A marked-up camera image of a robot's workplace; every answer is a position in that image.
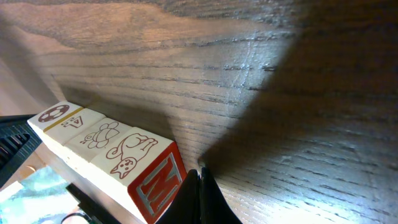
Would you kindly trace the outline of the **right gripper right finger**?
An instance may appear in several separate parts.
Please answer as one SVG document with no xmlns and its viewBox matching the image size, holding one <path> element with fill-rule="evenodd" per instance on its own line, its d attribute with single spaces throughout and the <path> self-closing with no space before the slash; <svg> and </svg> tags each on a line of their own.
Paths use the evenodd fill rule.
<svg viewBox="0 0 398 224">
<path fill-rule="evenodd" d="M 202 224 L 242 224 L 206 167 L 201 168 L 200 213 Z"/>
</svg>

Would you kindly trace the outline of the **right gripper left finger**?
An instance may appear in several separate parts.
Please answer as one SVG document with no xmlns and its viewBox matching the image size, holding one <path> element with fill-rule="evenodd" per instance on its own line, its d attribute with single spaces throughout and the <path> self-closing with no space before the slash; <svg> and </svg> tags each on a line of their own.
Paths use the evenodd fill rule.
<svg viewBox="0 0 398 224">
<path fill-rule="evenodd" d="M 173 202 L 156 224 L 197 224 L 200 222 L 199 175 L 191 169 Z"/>
</svg>

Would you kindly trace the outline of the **green sided white block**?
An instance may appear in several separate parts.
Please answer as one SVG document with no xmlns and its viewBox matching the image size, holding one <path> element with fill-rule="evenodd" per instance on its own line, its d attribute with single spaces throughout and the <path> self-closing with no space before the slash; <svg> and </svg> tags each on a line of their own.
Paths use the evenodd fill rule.
<svg viewBox="0 0 398 224">
<path fill-rule="evenodd" d="M 91 161 L 92 177 L 119 204 L 155 223 L 187 176 L 177 143 L 133 127 Z"/>
</svg>

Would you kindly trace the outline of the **yellow block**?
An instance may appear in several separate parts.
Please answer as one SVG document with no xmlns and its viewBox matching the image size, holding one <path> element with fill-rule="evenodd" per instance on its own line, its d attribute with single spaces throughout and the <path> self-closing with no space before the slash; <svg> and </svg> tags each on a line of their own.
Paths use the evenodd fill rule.
<svg viewBox="0 0 398 224">
<path fill-rule="evenodd" d="M 66 142 L 81 134 L 105 115 L 88 108 L 72 112 L 61 121 L 57 121 L 44 131 L 44 143 L 48 147 L 63 146 Z"/>
</svg>

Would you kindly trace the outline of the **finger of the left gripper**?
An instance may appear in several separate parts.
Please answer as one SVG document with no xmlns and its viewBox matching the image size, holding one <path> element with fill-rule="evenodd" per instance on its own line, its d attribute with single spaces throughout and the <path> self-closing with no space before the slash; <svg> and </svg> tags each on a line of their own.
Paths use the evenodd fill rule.
<svg viewBox="0 0 398 224">
<path fill-rule="evenodd" d="M 27 122 L 33 117 L 34 114 L 1 117 L 1 187 L 42 143 Z"/>
</svg>

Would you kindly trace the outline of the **white block with figure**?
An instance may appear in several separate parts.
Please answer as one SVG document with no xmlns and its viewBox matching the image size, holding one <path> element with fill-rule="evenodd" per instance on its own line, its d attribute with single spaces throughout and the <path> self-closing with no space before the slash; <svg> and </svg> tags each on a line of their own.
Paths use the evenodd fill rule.
<svg viewBox="0 0 398 224">
<path fill-rule="evenodd" d="M 64 145 L 65 161 L 72 167 L 91 160 L 125 134 L 132 127 L 111 118 L 103 118 Z"/>
</svg>

